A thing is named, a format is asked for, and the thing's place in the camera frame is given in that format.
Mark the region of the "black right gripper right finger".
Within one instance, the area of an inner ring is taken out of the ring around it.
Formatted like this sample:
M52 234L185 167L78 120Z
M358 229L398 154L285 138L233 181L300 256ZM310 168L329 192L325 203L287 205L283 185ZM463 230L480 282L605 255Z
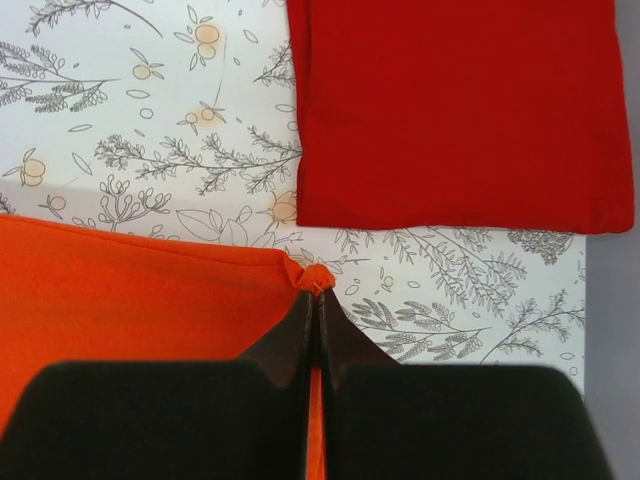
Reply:
M402 365L318 303L331 479L609 479L583 400L543 366Z

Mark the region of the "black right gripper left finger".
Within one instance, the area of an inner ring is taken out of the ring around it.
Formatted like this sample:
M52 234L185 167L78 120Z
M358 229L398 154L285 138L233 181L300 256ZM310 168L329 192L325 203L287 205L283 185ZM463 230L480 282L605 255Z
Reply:
M27 385L5 479L301 479L314 299L230 361L63 362Z

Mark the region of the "orange t shirt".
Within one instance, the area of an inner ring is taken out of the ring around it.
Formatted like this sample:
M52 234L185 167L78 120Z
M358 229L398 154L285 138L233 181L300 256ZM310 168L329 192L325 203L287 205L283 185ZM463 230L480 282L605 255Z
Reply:
M279 249L102 232L1 218L1 438L27 385L63 362L230 361L301 293L335 284ZM309 346L306 474L324 479L322 384Z

